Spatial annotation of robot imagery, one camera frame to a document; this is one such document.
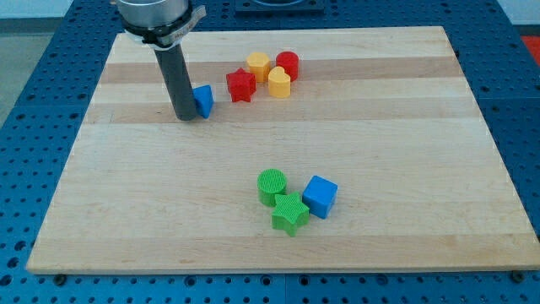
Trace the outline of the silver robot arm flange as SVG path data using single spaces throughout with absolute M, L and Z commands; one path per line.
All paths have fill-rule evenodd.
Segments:
M 117 0 L 116 6 L 125 33 L 160 51 L 179 45 L 207 15 L 190 0 Z

